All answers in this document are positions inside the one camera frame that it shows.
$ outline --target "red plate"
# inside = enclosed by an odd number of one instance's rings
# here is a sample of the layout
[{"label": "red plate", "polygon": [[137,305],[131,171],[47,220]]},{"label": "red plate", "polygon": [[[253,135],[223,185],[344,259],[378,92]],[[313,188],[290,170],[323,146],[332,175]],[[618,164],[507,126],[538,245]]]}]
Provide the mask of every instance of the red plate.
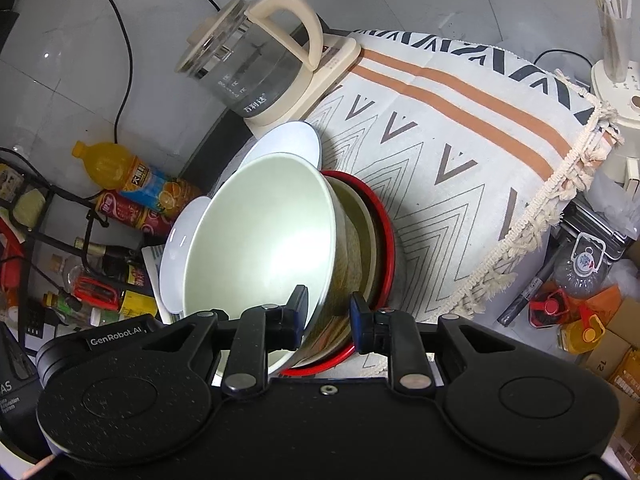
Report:
[{"label": "red plate", "polygon": [[[389,219],[389,216],[386,213],[385,207],[382,205],[382,202],[380,202],[380,199],[376,196],[372,189],[359,178],[356,178],[349,173],[343,173],[342,171],[323,170],[321,171],[321,173],[324,176],[332,176],[333,178],[341,180],[342,182],[348,184],[354,190],[356,190],[356,192],[360,195],[362,201],[367,205],[367,208],[369,208],[369,212],[371,213],[371,217],[376,224],[376,228],[382,232],[385,243],[385,246],[383,248],[385,266],[383,270],[380,294],[378,295],[377,301],[373,302],[373,306],[371,309],[377,310],[379,308],[382,308],[386,305],[386,302],[389,298],[391,285],[394,280],[394,272],[396,270],[396,247],[394,245],[394,231],[391,225],[391,220]],[[287,377],[304,377],[319,374],[320,372],[325,372],[329,368],[333,368],[335,365],[340,364],[347,357],[351,356],[354,350],[355,348],[353,346],[353,342],[348,342],[344,348],[342,348],[337,354],[329,357],[326,361],[314,363],[312,365],[300,368],[290,368],[289,370],[284,370],[283,372],[281,372],[281,375]]]}]

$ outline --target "plastic water bottle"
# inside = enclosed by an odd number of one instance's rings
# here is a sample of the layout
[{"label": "plastic water bottle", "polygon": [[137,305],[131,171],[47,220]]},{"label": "plastic water bottle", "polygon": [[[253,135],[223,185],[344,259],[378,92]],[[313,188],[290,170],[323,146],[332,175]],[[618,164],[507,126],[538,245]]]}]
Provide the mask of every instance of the plastic water bottle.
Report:
[{"label": "plastic water bottle", "polygon": [[573,247],[558,255],[553,279],[571,297],[587,299],[602,288],[607,265],[602,263],[606,244],[587,233],[580,233]]}]

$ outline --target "kettle lid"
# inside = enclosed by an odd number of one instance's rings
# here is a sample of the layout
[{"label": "kettle lid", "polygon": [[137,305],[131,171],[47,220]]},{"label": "kettle lid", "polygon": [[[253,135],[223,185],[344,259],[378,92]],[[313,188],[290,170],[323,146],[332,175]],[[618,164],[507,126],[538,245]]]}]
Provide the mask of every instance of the kettle lid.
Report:
[{"label": "kettle lid", "polygon": [[204,20],[187,38],[189,46],[175,66],[175,71],[190,70],[213,43],[221,43],[215,40],[224,40],[228,33],[238,28],[245,19],[244,10],[247,5],[244,0],[231,0],[216,14]]}]

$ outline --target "cooking oil bottle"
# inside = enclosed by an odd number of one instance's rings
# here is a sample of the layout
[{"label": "cooking oil bottle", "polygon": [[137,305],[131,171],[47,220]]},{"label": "cooking oil bottle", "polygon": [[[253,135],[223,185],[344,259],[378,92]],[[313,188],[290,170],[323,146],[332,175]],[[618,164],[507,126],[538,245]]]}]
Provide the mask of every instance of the cooking oil bottle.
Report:
[{"label": "cooking oil bottle", "polygon": [[562,325],[560,346],[570,354],[584,354],[596,348],[605,333],[604,325],[598,316],[585,304],[580,306],[580,319]]},{"label": "cooking oil bottle", "polygon": [[86,172],[98,186],[114,189],[169,218],[177,217],[191,200],[201,195],[195,186],[181,178],[166,176],[121,144],[98,142],[87,146],[79,140],[71,154],[82,159]]}]

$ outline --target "bottle cap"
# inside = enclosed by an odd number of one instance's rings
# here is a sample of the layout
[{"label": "bottle cap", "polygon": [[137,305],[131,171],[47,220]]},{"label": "bottle cap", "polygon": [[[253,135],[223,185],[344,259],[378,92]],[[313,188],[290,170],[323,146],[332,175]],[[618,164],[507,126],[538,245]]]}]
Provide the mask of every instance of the bottle cap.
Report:
[{"label": "bottle cap", "polygon": [[82,140],[78,140],[74,148],[71,150],[71,155],[73,155],[75,158],[82,158],[85,152],[86,152],[86,144],[82,142]]},{"label": "bottle cap", "polygon": [[596,331],[593,328],[587,328],[582,332],[582,339],[585,343],[591,343],[596,339]]},{"label": "bottle cap", "polygon": [[545,301],[545,314],[553,316],[558,313],[558,310],[560,310],[560,304],[556,298],[548,298]]},{"label": "bottle cap", "polygon": [[574,260],[574,271],[581,278],[586,278],[591,276],[594,272],[598,270],[595,265],[595,260],[593,258],[593,249],[587,247],[583,252],[578,254]]},{"label": "bottle cap", "polygon": [[42,297],[43,306],[54,306],[58,302],[58,297],[53,292],[47,292]]}]

